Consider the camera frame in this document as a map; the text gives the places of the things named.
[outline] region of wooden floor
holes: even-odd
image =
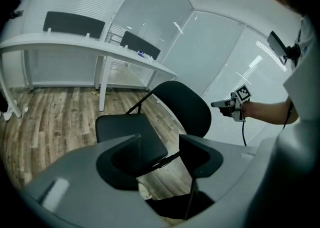
[[[65,153],[96,144],[95,120],[99,116],[124,114],[146,95],[130,89],[109,89],[105,111],[99,112],[99,96],[94,92],[92,88],[13,91],[23,115],[20,119],[13,115],[8,122],[0,118],[0,149],[7,172],[17,188],[22,188]],[[181,125],[156,104],[153,97],[143,103],[141,111],[148,117],[169,154],[176,153],[179,134],[185,133]],[[190,192],[191,177],[180,158],[139,177],[139,181],[155,200]]]

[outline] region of desk leg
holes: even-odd
[[[14,114],[18,118],[21,118],[22,113],[19,110],[18,106],[16,105],[16,103],[14,101],[14,98],[13,98],[9,88],[6,85],[4,63],[3,63],[2,54],[0,54],[0,84],[1,84],[4,96],[5,96],[5,99],[8,102],[8,105],[10,105],[12,107]]]
[[[148,84],[147,84],[146,87],[145,87],[145,90],[146,90],[146,91],[149,91],[149,90],[150,90],[151,84],[152,84],[152,82],[154,82],[157,73],[158,73],[157,71],[154,71],[154,72],[152,73],[151,78],[149,79],[149,82],[148,82]]]
[[[29,89],[32,91],[35,89],[34,84],[32,82],[32,76],[31,76],[31,68],[30,68],[30,58],[29,58],[29,51],[25,50],[23,52],[23,65],[24,65],[24,72],[25,72],[25,78],[28,83]]]
[[[108,84],[108,77],[109,72],[111,68],[112,63],[112,57],[107,56],[105,60],[105,65],[103,68],[103,74],[102,74],[102,82],[101,82],[101,88],[100,88],[100,99],[99,99],[99,111],[103,112],[105,109],[105,97],[106,97],[106,90],[107,90],[107,84]]]
[[[101,55],[98,55],[98,57],[96,58],[95,71],[94,71],[94,87],[96,90],[99,89],[101,70],[102,70],[103,64],[104,64],[104,57]]]

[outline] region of black chair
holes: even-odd
[[[211,112],[205,101],[178,81],[167,81],[148,93],[126,114],[104,115],[95,121],[97,142],[141,135],[139,144],[123,151],[117,157],[121,171],[133,177],[145,175],[177,158],[180,153],[167,157],[168,151],[153,129],[146,115],[141,113],[142,103],[151,95],[158,97],[177,117],[188,135],[203,138],[211,125]],[[130,114],[138,108],[137,114]]]

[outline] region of chair backrest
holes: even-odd
[[[207,134],[211,125],[210,109],[186,85],[178,81],[166,81],[151,93],[174,113],[188,135],[203,138]]]

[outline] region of hand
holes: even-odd
[[[219,108],[220,113],[222,113],[223,116],[225,117],[232,117],[231,113],[233,113],[235,111],[235,107],[223,107],[223,108]]]
[[[252,117],[254,113],[254,103],[250,101],[245,101],[242,104],[242,112],[243,112],[243,117]]]

